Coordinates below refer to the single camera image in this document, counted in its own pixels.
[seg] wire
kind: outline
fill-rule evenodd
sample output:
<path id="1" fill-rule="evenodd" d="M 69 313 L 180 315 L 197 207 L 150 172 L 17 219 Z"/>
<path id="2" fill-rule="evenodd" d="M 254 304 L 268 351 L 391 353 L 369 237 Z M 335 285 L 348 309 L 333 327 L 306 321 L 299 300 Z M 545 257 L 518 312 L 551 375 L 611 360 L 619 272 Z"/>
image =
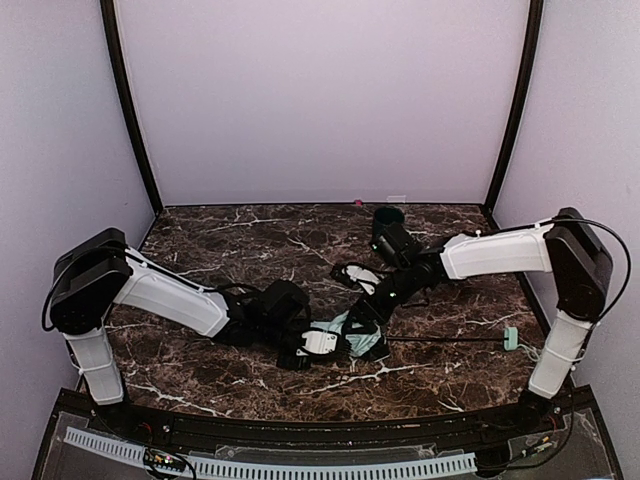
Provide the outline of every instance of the wire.
<path id="1" fill-rule="evenodd" d="M 526 457 L 523 457 L 522 454 L 518 455 L 515 458 L 512 458 L 506 462 L 497 464 L 497 465 L 482 465 L 482 464 L 476 464 L 476 466 L 478 467 L 479 470 L 500 470 L 500 469 L 505 469 L 505 470 L 529 470 L 532 468 L 538 468 L 541 467 L 542 465 L 545 465 L 546 463 L 549 463 L 551 460 L 553 460 L 555 457 L 557 457 L 560 452 L 562 452 L 562 450 L 564 450 L 564 448 L 567 446 L 567 443 L 569 443 L 569 439 L 571 438 L 571 434 L 573 433 L 573 426 L 575 425 L 575 415 L 576 415 L 576 410 L 575 410 L 575 394 L 573 391 L 573 385 L 571 384 L 571 382 L 569 381 L 569 395 L 571 396 L 571 423 L 569 425 L 569 431 L 567 432 L 567 436 L 565 437 L 564 441 L 562 442 L 562 444 L 560 444 L 559 446 L 556 447 L 556 449 L 548 456 L 546 457 L 544 460 L 542 460 L 541 462 L 538 462 L 536 464 L 533 465 L 511 465 L 514 462 L 517 462 L 518 460 L 522 460 Z"/>
<path id="2" fill-rule="evenodd" d="M 529 360 L 536 363 L 540 361 L 540 353 L 538 352 L 537 348 L 530 347 L 529 345 L 525 345 L 524 343 L 518 344 L 516 349 L 518 348 L 521 348 L 522 350 L 525 351 L 525 353 L 527 354 L 527 357 L 529 357 Z"/>
<path id="3" fill-rule="evenodd" d="M 551 223 L 554 223 L 554 224 L 583 223 L 585 225 L 591 225 L 593 227 L 600 228 L 601 230 L 604 230 L 605 232 L 610 234 L 613 238 L 615 238 L 617 242 L 620 244 L 620 246 L 622 247 L 622 250 L 624 251 L 624 255 L 627 260 L 627 272 L 625 274 L 624 281 L 622 282 L 622 286 L 620 287 L 620 290 L 618 291 L 616 296 L 613 298 L 609 306 L 605 308 L 602 311 L 602 313 L 598 316 L 597 320 L 598 321 L 602 320 L 611 311 L 611 309 L 618 303 L 618 301 L 624 294 L 625 290 L 627 289 L 627 286 L 629 285 L 629 281 L 631 280 L 632 262 L 631 262 L 631 252 L 629 252 L 629 247 L 627 246 L 625 241 L 622 239 L 622 237 L 620 237 L 620 235 L 618 235 L 611 227 L 608 227 L 607 225 L 604 225 L 603 223 L 600 223 L 600 222 L 596 222 L 594 220 L 589 220 L 586 218 L 554 218 L 554 219 L 542 222 L 540 225 L 549 225 Z"/>
<path id="4" fill-rule="evenodd" d="M 566 447 L 567 443 L 569 443 L 569 439 L 571 438 L 571 434 L 573 433 L 573 426 L 576 423 L 575 394 L 573 392 L 573 385 L 571 384 L 571 381 L 569 381 L 569 392 L 570 392 L 570 395 L 571 395 L 571 424 L 569 425 L 569 431 L 567 432 L 567 436 L 565 437 L 564 441 L 562 442 L 562 445 L 556 447 L 555 451 L 553 453 L 551 453 L 551 455 L 546 457 L 541 462 L 536 463 L 535 465 L 508 466 L 507 470 L 529 470 L 529 469 L 532 469 L 532 468 L 541 467 L 542 465 L 544 465 L 546 463 L 549 463 L 551 460 L 553 460 L 555 457 L 557 457 L 562 450 L 564 450 L 564 447 Z"/>
<path id="5" fill-rule="evenodd" d="M 83 376 L 83 380 L 84 380 L 84 382 L 85 382 L 85 386 L 86 386 L 86 388 L 87 388 L 87 391 L 89 391 L 89 382 L 87 382 L 87 379 L 86 379 L 86 377 L 84 377 L 84 376 Z M 147 448 L 147 449 L 157 450 L 157 451 L 160 451 L 160 452 L 163 452 L 163 453 L 168 453 L 168 454 L 173 455 L 173 456 L 174 456 L 174 457 L 176 457 L 176 458 L 179 458 L 180 460 L 182 460 L 182 461 L 184 462 L 184 464 L 187 466 L 187 468 L 188 468 L 188 469 L 189 469 L 189 471 L 191 472 L 191 480 L 198 480 L 198 474 L 197 474 L 197 472 L 196 472 L 196 469 L 195 469 L 195 468 L 194 468 L 194 466 L 191 464 L 191 462 L 189 462 L 189 461 L 186 459 L 186 457 L 184 457 L 184 455 L 179 454 L 179 453 L 175 453 L 175 452 L 167 452 L 167 451 L 162 450 L 162 449 L 160 449 L 160 448 L 158 448 L 158 447 L 154 447 L 153 445 L 151 445 L 151 444 L 149 444 L 149 443 L 146 443 L 146 442 L 139 442 L 139 441 L 130 440 L 130 439 L 128 439 L 128 438 L 126 438 L 126 437 L 124 437 L 123 435 L 121 435 L 121 434 L 119 434 L 119 433 L 116 433 L 116 431 L 115 431 L 115 430 L 113 430 L 113 428 L 111 428 L 111 427 L 109 426 L 109 424 L 105 421 L 105 419 L 104 419 L 104 418 L 102 418 L 102 415 L 100 415 L 100 413 L 98 412 L 98 409 L 97 409 L 97 408 L 95 408 L 95 407 L 94 407 L 94 408 L 92 409 L 92 413 L 93 413 L 93 414 L 95 414 L 95 418 L 97 418 L 98 420 L 100 420 L 100 423 L 101 423 L 101 424 L 102 424 L 102 425 L 107 429 L 107 431 L 108 431 L 111 435 L 114 435 L 114 436 L 118 437 L 120 440 L 123 440 L 123 441 L 125 441 L 125 442 L 132 443 L 132 444 L 134 444 L 134 445 L 140 445 L 140 446 L 145 447 L 145 448 Z"/>
<path id="6" fill-rule="evenodd" d="M 462 342 L 504 342 L 504 338 L 481 337 L 402 337 L 388 336 L 390 342 L 434 342 L 434 343 L 462 343 Z"/>

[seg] black metal frame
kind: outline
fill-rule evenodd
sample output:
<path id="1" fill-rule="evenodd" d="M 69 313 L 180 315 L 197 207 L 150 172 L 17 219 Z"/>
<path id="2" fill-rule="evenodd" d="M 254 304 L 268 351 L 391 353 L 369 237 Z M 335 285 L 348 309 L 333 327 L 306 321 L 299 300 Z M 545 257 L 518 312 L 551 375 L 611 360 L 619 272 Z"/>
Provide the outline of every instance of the black metal frame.
<path id="1" fill-rule="evenodd" d="M 100 8 L 102 10 L 102 22 L 104 24 L 104 33 L 107 39 L 107 47 L 109 49 L 109 58 L 111 59 L 111 68 L 113 69 L 113 78 L 116 82 L 118 97 L 120 97 L 120 106 L 124 121 L 129 132 L 129 139 L 133 147 L 133 153 L 136 157 L 138 169 L 147 191 L 147 196 L 151 202 L 151 206 L 156 215 L 160 214 L 163 209 L 162 199 L 158 186 L 153 177 L 151 163 L 147 156 L 147 151 L 142 139 L 138 117 L 129 88 L 129 80 L 127 79 L 127 69 L 122 55 L 122 45 L 120 43 L 120 35 L 118 34 L 118 21 L 116 18 L 115 5 L 113 0 L 100 0 Z"/>
<path id="2" fill-rule="evenodd" d="M 559 394 L 554 399 L 554 403 L 564 412 L 569 412 L 572 401 L 568 392 L 565 392 Z M 623 478 L 611 438 L 591 387 L 576 388 L 573 405 L 577 411 L 586 408 L 592 410 L 611 466 L 616 472 L 616 478 Z M 94 415 L 94 408 L 87 395 L 66 389 L 60 391 L 42 439 L 32 480 L 41 478 L 60 412 L 84 416 L 89 420 L 90 428 L 111 433 L 102 424 L 101 419 Z M 514 432 L 481 431 L 478 425 L 505 415 L 512 415 L 517 405 L 410 420 L 341 423 L 233 420 L 166 412 L 135 405 L 129 408 L 129 413 L 136 418 L 144 418 L 152 425 L 158 423 L 170 425 L 169 432 L 163 433 L 155 443 L 158 447 L 169 447 L 184 454 L 188 454 L 190 450 L 215 453 L 220 446 L 228 445 L 279 450 L 361 450 L 430 444 L 435 444 L 438 451 L 462 448 L 468 452 L 478 453 L 504 448 L 505 443 L 514 436 Z M 551 423 L 543 423 L 536 431 L 541 432 L 551 428 L 553 428 Z"/>
<path id="3" fill-rule="evenodd" d="M 498 154 L 498 161 L 493 172 L 493 178 L 489 185 L 489 191 L 484 201 L 484 207 L 489 213 L 493 213 L 496 202 L 500 196 L 500 190 L 507 175 L 509 161 L 513 154 L 513 147 L 518 136 L 522 113 L 524 112 L 524 104 L 529 91 L 529 82 L 531 81 L 531 72 L 533 71 L 533 61 L 536 56 L 536 47 L 538 46 L 538 36 L 540 34 L 540 24 L 542 23 L 542 7 L 544 0 L 531 0 L 529 4 L 529 19 L 527 20 L 527 31 L 524 37 L 524 46 L 522 48 L 522 58 L 520 60 L 520 69 L 518 71 L 518 79 L 516 88 L 513 93 L 513 101 L 511 102 L 511 111 L 507 120 L 507 128 L 502 139 L 502 146 Z"/>

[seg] white cable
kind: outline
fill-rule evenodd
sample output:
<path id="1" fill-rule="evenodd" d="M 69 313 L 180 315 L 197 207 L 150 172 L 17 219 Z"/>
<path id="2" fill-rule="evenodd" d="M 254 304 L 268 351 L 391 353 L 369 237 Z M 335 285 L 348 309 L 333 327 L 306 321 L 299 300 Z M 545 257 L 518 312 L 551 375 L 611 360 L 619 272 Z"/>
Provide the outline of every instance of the white cable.
<path id="1" fill-rule="evenodd" d="M 540 361 L 540 351 L 537 348 L 530 347 L 523 343 L 518 344 L 516 348 L 522 348 L 526 352 L 527 357 L 529 357 L 529 360 L 532 362 L 538 363 Z"/>

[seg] black cable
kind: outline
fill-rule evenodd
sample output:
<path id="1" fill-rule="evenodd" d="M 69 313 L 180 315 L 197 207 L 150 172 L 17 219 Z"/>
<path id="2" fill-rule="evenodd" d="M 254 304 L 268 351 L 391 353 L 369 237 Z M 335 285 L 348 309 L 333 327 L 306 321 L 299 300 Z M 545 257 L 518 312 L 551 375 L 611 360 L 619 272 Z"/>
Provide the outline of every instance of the black cable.
<path id="1" fill-rule="evenodd" d="M 620 235 L 618 235 L 611 227 L 608 227 L 607 225 L 604 225 L 603 223 L 600 223 L 600 222 L 596 222 L 594 220 L 589 220 L 589 219 L 586 219 L 586 218 L 553 218 L 551 220 L 547 220 L 546 222 L 542 222 L 540 225 L 541 226 L 542 225 L 549 225 L 549 224 L 552 224 L 552 223 L 553 224 L 556 224 L 556 223 L 583 223 L 585 225 L 591 225 L 593 227 L 600 228 L 601 230 L 604 230 L 609 235 L 611 235 L 613 238 L 615 238 L 616 241 L 622 247 L 622 250 L 624 251 L 624 255 L 625 255 L 626 260 L 627 260 L 627 272 L 625 274 L 624 281 L 622 282 L 622 286 L 620 287 L 620 290 L 618 291 L 616 296 L 613 298 L 613 300 L 611 301 L 609 306 L 607 308 L 605 308 L 602 311 L 602 313 L 598 316 L 597 320 L 598 321 L 602 320 L 605 317 L 605 315 L 607 315 L 611 311 L 611 309 L 618 303 L 618 301 L 622 297 L 623 293 L 627 289 L 627 286 L 629 285 L 629 281 L 631 280 L 632 262 L 631 262 L 631 252 L 629 252 L 629 247 L 627 246 L 625 241 L 622 239 L 622 237 L 620 237 Z"/>
<path id="2" fill-rule="evenodd" d="M 504 342 L 504 338 L 480 337 L 402 337 L 388 336 L 390 342 L 434 342 L 434 343 L 462 343 L 462 342 Z"/>
<path id="3" fill-rule="evenodd" d="M 481 464 L 476 464 L 476 466 L 478 467 L 478 469 L 480 470 L 500 470 L 500 469 L 505 469 L 505 470 L 530 470 L 532 468 L 539 468 L 542 465 L 545 465 L 546 463 L 549 463 L 551 460 L 553 460 L 554 458 L 556 458 L 560 452 L 562 452 L 562 450 L 564 450 L 564 448 L 567 446 L 567 443 L 569 443 L 569 439 L 571 438 L 571 434 L 573 433 L 573 426 L 576 423 L 576 419 L 575 419 L 575 415 L 576 415 L 576 409 L 575 409 L 575 394 L 573 391 L 573 385 L 571 384 L 571 381 L 568 382 L 569 385 L 569 395 L 571 396 L 571 424 L 569 425 L 569 431 L 567 432 L 567 436 L 565 437 L 564 441 L 562 442 L 561 445 L 557 446 L 556 449 L 548 456 L 546 457 L 544 460 L 542 460 L 541 462 L 538 462 L 536 464 L 533 465 L 514 465 L 511 466 L 512 463 L 517 462 L 518 460 L 522 460 L 526 457 L 523 457 L 522 455 L 519 455 L 515 458 L 512 458 L 511 460 L 507 461 L 507 462 L 503 462 L 497 465 L 481 465 Z"/>
<path id="4" fill-rule="evenodd" d="M 89 382 L 87 381 L 87 378 L 83 375 L 82 379 L 84 380 L 85 387 L 87 388 L 87 392 L 89 392 Z M 109 424 L 106 422 L 106 420 L 104 418 L 102 418 L 102 415 L 100 415 L 99 409 L 97 408 L 97 405 L 94 406 L 94 408 L 92 408 L 91 413 L 95 415 L 95 418 L 97 418 L 100 421 L 100 423 L 104 426 L 104 428 L 107 429 L 107 431 L 111 435 L 114 435 L 114 436 L 118 437 L 120 440 L 123 440 L 123 441 L 128 442 L 128 443 L 132 443 L 134 445 L 139 445 L 139 446 L 145 447 L 147 449 L 158 450 L 159 452 L 163 452 L 163 453 L 169 453 L 169 454 L 173 455 L 174 457 L 179 458 L 180 460 L 182 460 L 185 463 L 187 468 L 191 471 L 191 477 L 192 477 L 191 480 L 198 480 L 198 474 L 196 472 L 196 469 L 194 468 L 193 465 L 191 465 L 191 462 L 189 462 L 182 454 L 167 452 L 167 451 L 162 450 L 161 448 L 155 447 L 155 446 L 153 446 L 153 445 L 151 445 L 149 443 L 140 442 L 140 441 L 136 441 L 136 440 L 130 440 L 130 439 L 122 436 L 121 434 L 116 433 L 116 431 L 109 426 Z"/>

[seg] black cup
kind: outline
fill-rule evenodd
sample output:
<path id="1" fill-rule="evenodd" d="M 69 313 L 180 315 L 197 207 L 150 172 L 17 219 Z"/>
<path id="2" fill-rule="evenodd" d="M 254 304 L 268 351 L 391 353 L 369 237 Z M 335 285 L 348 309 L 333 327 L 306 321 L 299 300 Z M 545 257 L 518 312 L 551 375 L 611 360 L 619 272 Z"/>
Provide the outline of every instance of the black cup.
<path id="1" fill-rule="evenodd" d="M 380 207 L 373 213 L 373 235 L 375 239 L 392 223 L 404 223 L 404 213 L 395 207 Z"/>

